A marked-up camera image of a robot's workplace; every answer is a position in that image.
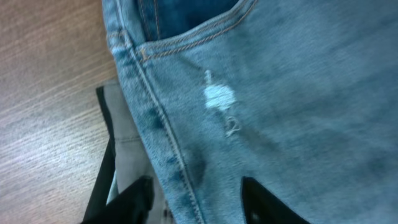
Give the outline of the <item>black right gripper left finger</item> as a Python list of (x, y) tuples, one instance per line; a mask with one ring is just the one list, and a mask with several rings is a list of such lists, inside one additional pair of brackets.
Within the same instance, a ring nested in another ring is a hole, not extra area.
[(110, 202), (107, 202), (108, 189), (95, 189), (82, 224), (145, 223), (154, 203), (153, 183), (153, 178), (144, 175)]

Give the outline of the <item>light blue denim jeans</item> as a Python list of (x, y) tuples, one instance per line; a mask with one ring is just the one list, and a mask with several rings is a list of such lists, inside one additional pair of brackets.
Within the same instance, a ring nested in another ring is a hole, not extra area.
[(244, 223), (242, 182), (309, 223), (397, 222), (397, 1), (103, 1), (177, 223)]

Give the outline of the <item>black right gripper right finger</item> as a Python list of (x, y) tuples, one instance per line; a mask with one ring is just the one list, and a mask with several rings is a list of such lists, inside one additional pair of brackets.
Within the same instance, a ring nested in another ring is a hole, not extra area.
[(241, 199), (247, 224), (309, 224), (252, 177), (242, 178)]

